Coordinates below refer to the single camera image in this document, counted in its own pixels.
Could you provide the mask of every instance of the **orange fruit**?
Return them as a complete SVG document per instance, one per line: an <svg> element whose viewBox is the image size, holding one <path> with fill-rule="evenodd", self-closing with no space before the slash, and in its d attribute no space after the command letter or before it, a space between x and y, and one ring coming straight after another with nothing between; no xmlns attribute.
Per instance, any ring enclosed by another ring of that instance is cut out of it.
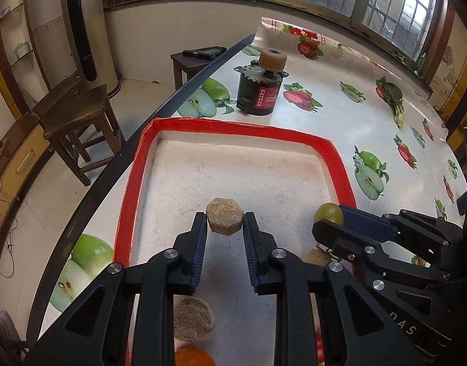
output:
<svg viewBox="0 0 467 366"><path fill-rule="evenodd" d="M183 347L174 355L176 366L215 366L215 361L205 351Z"/></svg>

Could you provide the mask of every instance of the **drawer handle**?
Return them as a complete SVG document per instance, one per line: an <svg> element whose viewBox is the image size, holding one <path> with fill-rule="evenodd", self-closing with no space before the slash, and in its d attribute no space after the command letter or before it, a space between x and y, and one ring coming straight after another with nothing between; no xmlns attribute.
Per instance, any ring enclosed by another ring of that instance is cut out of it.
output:
<svg viewBox="0 0 467 366"><path fill-rule="evenodd" d="M25 161L27 161L27 158L30 157L30 154L32 154L34 152L34 149L30 149L29 153L27 154L27 156L24 158L24 160L22 161L22 163L20 164L20 166L18 167L18 169L15 171L16 174L19 173L20 169L22 169L22 166L23 164L25 164Z"/></svg>

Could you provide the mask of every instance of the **red label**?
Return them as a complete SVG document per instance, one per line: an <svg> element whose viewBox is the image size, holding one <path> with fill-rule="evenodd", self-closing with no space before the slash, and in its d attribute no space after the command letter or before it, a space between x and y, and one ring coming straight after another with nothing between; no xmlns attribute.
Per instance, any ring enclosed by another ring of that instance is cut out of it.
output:
<svg viewBox="0 0 467 366"><path fill-rule="evenodd" d="M259 93L257 94L257 100L255 101L256 109L270 109L274 106L274 103L277 99L277 94L279 94L279 89L281 85L272 88L261 87Z"/></svg>

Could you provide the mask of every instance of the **wooden knob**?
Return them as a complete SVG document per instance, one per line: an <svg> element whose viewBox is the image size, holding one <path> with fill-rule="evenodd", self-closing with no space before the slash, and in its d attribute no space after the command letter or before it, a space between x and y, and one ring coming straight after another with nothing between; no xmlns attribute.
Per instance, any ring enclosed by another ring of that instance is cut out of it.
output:
<svg viewBox="0 0 467 366"><path fill-rule="evenodd" d="M270 72L281 72L286 65L286 58L284 52L264 48L259 56L259 66Z"/></svg>

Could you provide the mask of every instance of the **window sill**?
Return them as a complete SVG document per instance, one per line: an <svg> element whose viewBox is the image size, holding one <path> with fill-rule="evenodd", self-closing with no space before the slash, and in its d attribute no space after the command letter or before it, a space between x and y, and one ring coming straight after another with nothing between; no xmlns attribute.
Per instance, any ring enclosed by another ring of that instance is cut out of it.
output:
<svg viewBox="0 0 467 366"><path fill-rule="evenodd" d="M136 5L144 5L149 4L151 2L163 2L163 1L180 1L180 0L132 0L126 1L111 7L106 7L104 10L113 11L117 9L122 9L125 7L136 6ZM318 7L317 9L313 9L313 7L306 8L301 7L299 4L294 3L292 0L222 0L226 2L235 2L239 4L251 4L252 2L256 2L257 4L266 4L275 5L278 9L281 8L282 10L294 14L303 14L307 15L308 19L316 19L328 26L334 28L334 30L340 31L346 36L350 38L354 38L355 41L359 41L362 44L366 44L369 48L371 48L376 53L383 55L386 60L393 63L396 67L398 67L403 74L405 74L408 79L410 79L413 83L418 85L420 89L425 93L427 99L433 93L433 89L427 84L421 77L416 75L411 68L403 64L396 56L394 56L391 52L397 51L398 49L394 47L392 51L388 51L385 48L382 48L380 45L373 41L373 38L381 37L378 34L374 33L373 35L368 34L365 31L357 31L355 30L355 26L350 25L350 18L345 17L342 14L337 14L337 19L334 19L334 12L325 7Z"/></svg>

